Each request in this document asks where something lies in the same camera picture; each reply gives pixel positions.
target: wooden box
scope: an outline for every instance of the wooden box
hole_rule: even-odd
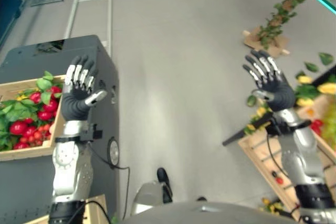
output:
[[[106,211],[106,201],[105,195],[95,196],[86,200],[86,202],[90,200],[95,200],[102,205],[104,210]],[[48,224],[49,216],[45,215],[36,220],[32,220],[30,222],[26,222],[25,224]],[[86,204],[85,212],[83,217],[83,224],[107,224],[106,218],[102,210],[96,204]]]
[[[63,82],[65,76],[55,76],[56,82]],[[20,90],[36,87],[36,79],[10,82],[0,84],[0,101],[14,99]],[[57,115],[55,117],[55,128],[50,136],[50,140],[43,141],[42,146],[25,148],[20,150],[2,151],[0,152],[0,161],[8,161],[14,159],[22,159],[28,157],[40,157],[51,155],[55,146],[55,137],[63,133],[64,119],[60,113],[61,103],[58,106]]]
[[[327,95],[321,95],[315,99],[313,106],[303,107],[298,110],[298,114],[304,119],[321,119],[331,100]],[[318,144],[318,155],[322,161],[327,185],[329,186],[333,197],[336,196],[336,153],[332,148],[318,135],[314,133]],[[277,137],[269,139],[272,154],[282,168],[281,147]],[[251,159],[259,172],[277,194],[282,203],[289,211],[295,209],[299,203],[296,197],[295,189],[291,181],[280,171],[270,156],[266,142],[266,130],[258,130],[255,134],[244,137],[239,141],[239,145],[245,154]],[[284,181],[280,185],[271,174],[275,171]],[[293,212],[292,216],[299,220],[299,210]]]

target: black glove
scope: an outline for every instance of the black glove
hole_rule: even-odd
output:
[[[243,68],[254,78],[258,86],[258,90],[254,90],[253,94],[266,100],[274,112],[292,108],[295,105],[295,93],[274,59],[262,50],[259,52],[252,50],[251,54],[257,60],[249,55],[245,58],[256,71],[245,64]]]
[[[88,56],[76,56],[71,62],[63,85],[61,112],[65,121],[85,121],[90,108],[102,100],[107,92],[92,93],[98,71],[90,71],[94,62]]]

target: concrete floor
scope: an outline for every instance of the concrete floor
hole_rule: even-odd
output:
[[[274,194],[236,143],[253,111],[254,82],[242,69],[242,31],[265,23],[281,0],[114,0],[113,61],[120,76],[121,165],[131,167],[128,213],[139,187],[166,168],[175,201],[234,202],[256,207]],[[27,7],[0,59],[13,47],[61,39],[72,0]],[[335,15],[315,0],[284,25],[290,56],[277,60],[289,81],[320,51],[336,55]],[[72,36],[106,40],[106,5],[83,3]],[[120,175],[123,212],[127,175]]]

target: robotic arm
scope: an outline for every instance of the robotic arm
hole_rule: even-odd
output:
[[[293,109],[295,93],[273,58],[262,50],[251,54],[255,59],[245,58],[254,70],[248,65],[243,68],[258,87],[253,94],[266,100],[275,113],[267,131],[279,135],[282,165],[295,185],[302,219],[311,224],[336,223],[336,206],[324,179],[310,121],[302,120]]]
[[[90,71],[92,66],[93,61],[88,61],[87,56],[76,57],[67,70],[61,107],[66,122],[52,155],[55,178],[49,224],[83,221],[93,170],[88,141],[81,141],[80,133],[89,130],[90,108],[107,94],[105,90],[92,93],[97,74]]]

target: cable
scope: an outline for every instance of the cable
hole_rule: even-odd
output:
[[[118,165],[113,165],[111,162],[105,160],[104,158],[102,158],[91,146],[91,143],[88,144],[89,148],[92,150],[92,152],[97,156],[98,159],[100,159],[103,163],[107,164],[108,166],[110,166],[111,169],[113,168],[117,168],[119,170],[128,170],[128,175],[127,175],[127,185],[126,185],[126,199],[125,199],[125,209],[124,209],[124,214],[122,219],[124,220],[126,217],[126,212],[127,212],[127,202],[128,202],[128,192],[129,192],[129,188],[130,188],[130,175],[131,175],[131,168],[129,166],[127,167],[120,167]]]
[[[95,204],[100,208],[100,210],[102,210],[102,212],[104,213],[107,222],[108,222],[109,224],[111,224],[111,221],[110,221],[110,219],[109,219],[109,217],[108,217],[108,215],[107,215],[105,209],[103,208],[103,206],[102,206],[98,201],[95,201],[95,200],[90,200],[90,201],[88,201],[88,202],[85,202],[83,205],[81,205],[81,206],[80,206],[80,207],[73,213],[73,215],[71,216],[71,218],[68,220],[67,224],[71,224],[72,220],[76,217],[76,215],[79,213],[79,211],[80,211],[83,207],[85,207],[87,204],[90,204],[90,203],[95,203]]]
[[[276,166],[279,168],[279,170],[287,177],[288,175],[285,173],[285,171],[280,167],[280,165],[276,162],[274,156],[273,156],[273,153],[271,151],[271,147],[269,146],[269,137],[268,137],[268,134],[266,134],[266,140],[267,140],[267,146],[268,146],[268,150],[269,150],[269,154],[271,155],[271,158],[273,159],[273,162],[276,164]]]

